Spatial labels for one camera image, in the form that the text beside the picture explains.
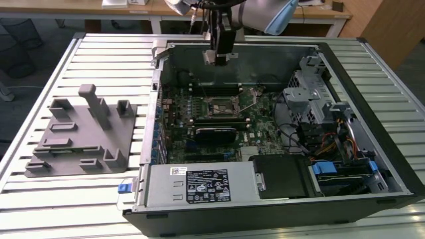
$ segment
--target blue latch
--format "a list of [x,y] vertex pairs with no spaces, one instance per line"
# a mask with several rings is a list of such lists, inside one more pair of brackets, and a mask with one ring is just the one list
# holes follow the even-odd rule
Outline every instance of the blue latch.
[[378,166],[376,166],[376,163],[374,161],[368,161],[368,166],[370,166],[371,172],[378,171]]
[[336,173],[332,162],[316,162],[311,168],[315,175],[322,173]]
[[131,184],[122,183],[118,185],[118,194],[131,193]]

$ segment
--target warning label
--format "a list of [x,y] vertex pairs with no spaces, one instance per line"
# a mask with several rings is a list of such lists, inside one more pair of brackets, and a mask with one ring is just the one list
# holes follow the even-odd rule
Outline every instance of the warning label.
[[215,203],[230,201],[226,169],[186,171],[186,202]]

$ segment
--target wooden desk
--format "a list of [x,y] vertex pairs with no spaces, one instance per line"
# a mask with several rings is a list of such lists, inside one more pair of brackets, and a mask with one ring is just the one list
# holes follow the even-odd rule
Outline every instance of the wooden desk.
[[[0,17],[53,18],[53,19],[107,19],[149,20],[153,34],[161,34],[162,20],[190,19],[190,14],[179,16],[169,9],[163,0],[149,0],[146,5],[129,5],[127,8],[101,9],[101,0],[0,0]],[[319,6],[296,9],[290,23],[328,24],[327,37],[336,37],[351,14],[323,10]]]

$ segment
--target metal table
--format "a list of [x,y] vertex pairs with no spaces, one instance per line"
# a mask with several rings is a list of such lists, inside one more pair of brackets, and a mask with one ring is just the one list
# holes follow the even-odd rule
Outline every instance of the metal table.
[[[137,176],[153,75],[154,39],[198,39],[185,35],[75,34],[45,85],[13,143],[0,163],[1,238],[145,238],[125,221],[117,208],[117,185]],[[340,38],[247,36],[247,41],[323,41],[330,45],[376,117],[425,180],[425,108],[366,43]],[[26,178],[23,167],[41,139],[53,98],[77,97],[79,84],[95,84],[106,103],[137,104],[129,171],[119,174]],[[335,87],[339,98],[340,89]],[[119,209],[130,208],[133,196],[122,195]],[[423,238],[425,206],[415,203],[355,223],[259,230],[185,238]]]

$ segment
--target table leg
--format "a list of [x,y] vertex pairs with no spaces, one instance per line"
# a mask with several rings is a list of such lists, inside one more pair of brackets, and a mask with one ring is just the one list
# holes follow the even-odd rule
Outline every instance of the table leg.
[[65,27],[65,19],[54,19],[57,27],[63,28]]
[[326,37],[338,37],[339,32],[342,30],[343,24],[344,24],[346,19],[344,18],[336,18],[334,19],[334,23],[328,28]]
[[161,34],[161,17],[159,16],[151,16],[149,18],[150,25],[151,25],[151,32],[153,34]]
[[83,20],[83,27],[86,33],[99,33],[101,23],[99,20]]

